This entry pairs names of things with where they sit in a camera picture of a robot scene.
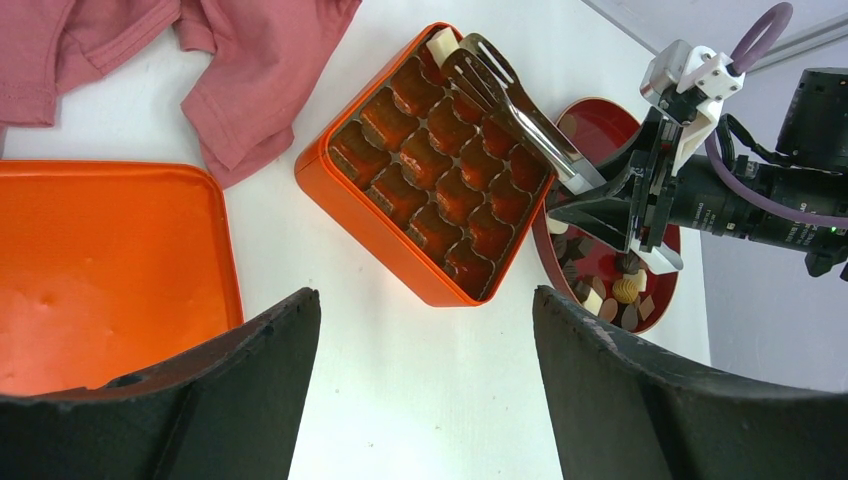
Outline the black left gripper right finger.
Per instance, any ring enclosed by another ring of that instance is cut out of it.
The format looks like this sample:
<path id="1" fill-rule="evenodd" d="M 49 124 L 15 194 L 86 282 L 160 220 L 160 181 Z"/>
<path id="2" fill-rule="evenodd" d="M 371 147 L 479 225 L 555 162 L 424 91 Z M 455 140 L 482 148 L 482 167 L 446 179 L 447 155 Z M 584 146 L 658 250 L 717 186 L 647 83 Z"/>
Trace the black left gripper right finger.
<path id="1" fill-rule="evenodd" d="M 536 351 L 567 479 L 843 479 L 847 396 L 679 356 L 535 290 Z"/>

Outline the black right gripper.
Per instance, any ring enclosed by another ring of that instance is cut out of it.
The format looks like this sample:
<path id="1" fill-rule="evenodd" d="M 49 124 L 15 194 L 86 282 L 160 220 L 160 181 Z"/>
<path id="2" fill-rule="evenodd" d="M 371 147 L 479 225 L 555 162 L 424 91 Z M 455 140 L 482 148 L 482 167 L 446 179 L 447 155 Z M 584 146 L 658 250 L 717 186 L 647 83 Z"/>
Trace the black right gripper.
<path id="1" fill-rule="evenodd" d="M 636 133 L 606 158 L 606 184 L 581 195 L 559 181 L 546 204 L 549 219 L 576 227 L 618 252 L 659 249 L 670 226 L 691 228 L 798 251 L 819 277 L 847 264 L 847 177 L 759 163 L 730 150 L 734 117 L 719 123 L 717 160 L 694 155 L 671 175 L 679 127 L 650 109 Z M 627 180 L 617 180 L 624 173 Z"/>

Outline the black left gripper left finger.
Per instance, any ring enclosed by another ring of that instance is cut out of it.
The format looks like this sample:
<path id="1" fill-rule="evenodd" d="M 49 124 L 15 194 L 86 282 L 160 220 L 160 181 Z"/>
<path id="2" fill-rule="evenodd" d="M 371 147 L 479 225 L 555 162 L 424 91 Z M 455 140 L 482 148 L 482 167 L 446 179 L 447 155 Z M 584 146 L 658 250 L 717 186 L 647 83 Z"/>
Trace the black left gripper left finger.
<path id="1" fill-rule="evenodd" d="M 89 390 L 1 399 L 5 479 L 285 479 L 312 376 L 320 297 Z"/>

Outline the silver white-handled tongs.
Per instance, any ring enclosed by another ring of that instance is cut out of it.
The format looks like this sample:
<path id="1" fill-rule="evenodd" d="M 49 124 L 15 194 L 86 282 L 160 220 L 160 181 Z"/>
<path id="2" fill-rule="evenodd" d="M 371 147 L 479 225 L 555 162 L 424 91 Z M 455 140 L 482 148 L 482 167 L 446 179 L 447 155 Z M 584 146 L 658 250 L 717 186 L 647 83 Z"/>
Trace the silver white-handled tongs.
<path id="1" fill-rule="evenodd" d="M 451 86 L 488 115 L 531 154 L 548 164 L 571 193 L 606 183 L 577 147 L 524 90 L 506 58 L 484 36 L 472 33 L 431 52 Z"/>

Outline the white chocolate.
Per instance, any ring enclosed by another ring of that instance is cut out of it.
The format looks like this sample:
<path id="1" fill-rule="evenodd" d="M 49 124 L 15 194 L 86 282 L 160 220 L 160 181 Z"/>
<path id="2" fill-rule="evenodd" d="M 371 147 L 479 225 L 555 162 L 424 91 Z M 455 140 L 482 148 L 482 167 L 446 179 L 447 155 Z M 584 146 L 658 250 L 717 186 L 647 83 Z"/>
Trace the white chocolate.
<path id="1" fill-rule="evenodd" d="M 447 58 L 460 48 L 459 41 L 450 27 L 442 28 L 435 33 L 425 46 L 438 68 L 441 68 Z"/>

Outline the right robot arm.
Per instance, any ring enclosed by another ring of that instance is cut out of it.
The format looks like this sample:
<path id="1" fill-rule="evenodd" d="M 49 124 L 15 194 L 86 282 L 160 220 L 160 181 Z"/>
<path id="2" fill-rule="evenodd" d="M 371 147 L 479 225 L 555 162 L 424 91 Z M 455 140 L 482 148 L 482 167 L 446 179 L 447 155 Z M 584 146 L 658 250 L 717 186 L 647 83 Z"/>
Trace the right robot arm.
<path id="1" fill-rule="evenodd" d="M 549 216 L 608 247 L 657 251 L 669 226 L 804 254 L 819 277 L 847 260 L 847 72 L 810 68 L 799 80 L 776 147 L 757 143 L 729 114 L 705 154 L 681 168 L 682 128 L 651 109 L 607 157 L 597 191 L 551 205 Z"/>

